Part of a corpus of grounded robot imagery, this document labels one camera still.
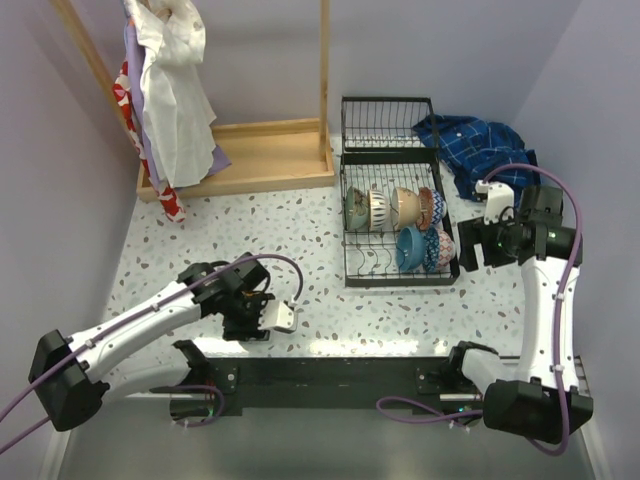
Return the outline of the blue triangle patterned bowl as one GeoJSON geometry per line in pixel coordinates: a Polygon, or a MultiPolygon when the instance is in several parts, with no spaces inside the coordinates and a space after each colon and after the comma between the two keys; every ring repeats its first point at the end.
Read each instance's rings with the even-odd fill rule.
{"type": "Polygon", "coordinates": [[[452,237],[443,229],[429,228],[425,235],[424,267],[428,273],[445,269],[456,255],[456,245],[452,237]]]}

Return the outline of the red blue patterned bowl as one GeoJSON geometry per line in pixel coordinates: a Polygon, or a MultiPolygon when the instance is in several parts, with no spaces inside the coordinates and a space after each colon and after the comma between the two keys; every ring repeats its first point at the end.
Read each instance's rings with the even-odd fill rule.
{"type": "Polygon", "coordinates": [[[421,231],[438,226],[447,213],[447,204],[444,197],[437,191],[428,187],[419,189],[421,205],[420,217],[416,226],[421,231]]]}

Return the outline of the teal blue bowl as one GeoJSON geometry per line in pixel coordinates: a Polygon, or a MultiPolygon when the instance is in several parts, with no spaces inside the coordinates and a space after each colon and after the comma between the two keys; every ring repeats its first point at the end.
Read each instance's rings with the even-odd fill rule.
{"type": "Polygon", "coordinates": [[[426,245],[422,232],[415,226],[403,228],[396,239],[396,264],[400,273],[419,268],[425,257],[426,245]]]}

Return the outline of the cream beige bowl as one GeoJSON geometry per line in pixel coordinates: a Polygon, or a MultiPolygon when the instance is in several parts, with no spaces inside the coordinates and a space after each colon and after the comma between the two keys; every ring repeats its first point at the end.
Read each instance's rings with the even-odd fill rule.
{"type": "Polygon", "coordinates": [[[418,195],[405,187],[395,187],[391,196],[391,222],[399,231],[413,225],[421,215],[418,195]]]}

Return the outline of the white black striped bowl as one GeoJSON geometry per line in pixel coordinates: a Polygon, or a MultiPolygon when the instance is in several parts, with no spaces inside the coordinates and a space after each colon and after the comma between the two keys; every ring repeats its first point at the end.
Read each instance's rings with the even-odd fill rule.
{"type": "Polygon", "coordinates": [[[387,196],[377,189],[368,191],[369,229],[381,230],[390,215],[390,205],[387,196]]]}

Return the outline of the light green bowl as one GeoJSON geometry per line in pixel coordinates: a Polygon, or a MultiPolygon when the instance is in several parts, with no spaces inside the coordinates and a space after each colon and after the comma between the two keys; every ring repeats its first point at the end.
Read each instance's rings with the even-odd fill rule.
{"type": "Polygon", "coordinates": [[[369,220],[368,197],[358,188],[350,186],[345,199],[345,224],[348,231],[364,227],[369,220]]]}

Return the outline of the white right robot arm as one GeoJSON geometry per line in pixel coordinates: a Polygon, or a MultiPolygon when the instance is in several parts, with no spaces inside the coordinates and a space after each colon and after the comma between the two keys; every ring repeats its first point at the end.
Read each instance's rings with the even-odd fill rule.
{"type": "Polygon", "coordinates": [[[479,181],[483,216],[459,224],[460,263],[515,263],[524,285],[524,332],[515,369],[488,346],[461,341],[440,368],[459,393],[482,396],[486,427],[561,446],[588,422],[593,400],[580,393],[573,354],[573,300],[582,235],[563,223],[564,192],[544,185],[516,195],[504,183],[479,181]]]}

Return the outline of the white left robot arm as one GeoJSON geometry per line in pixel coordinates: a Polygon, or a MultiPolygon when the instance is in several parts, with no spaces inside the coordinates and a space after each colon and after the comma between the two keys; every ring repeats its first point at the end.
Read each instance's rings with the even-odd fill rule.
{"type": "Polygon", "coordinates": [[[258,286],[270,281],[257,257],[194,263],[154,296],[116,318],[65,337],[55,329],[36,346],[28,380],[58,432],[93,417],[116,394],[114,369],[169,332],[221,314],[256,327],[274,296],[258,286]]]}

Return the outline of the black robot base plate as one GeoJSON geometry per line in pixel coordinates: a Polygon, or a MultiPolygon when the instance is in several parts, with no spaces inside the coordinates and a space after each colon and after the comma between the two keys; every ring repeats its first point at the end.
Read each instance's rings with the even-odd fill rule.
{"type": "Polygon", "coordinates": [[[154,393],[189,394],[173,400],[176,419],[203,417],[219,402],[196,385],[220,390],[222,413],[239,416],[245,409],[373,409],[389,396],[404,397],[440,412],[479,410],[482,397],[467,380],[444,376],[443,357],[362,358],[210,358],[188,370],[176,387],[154,393]]]}

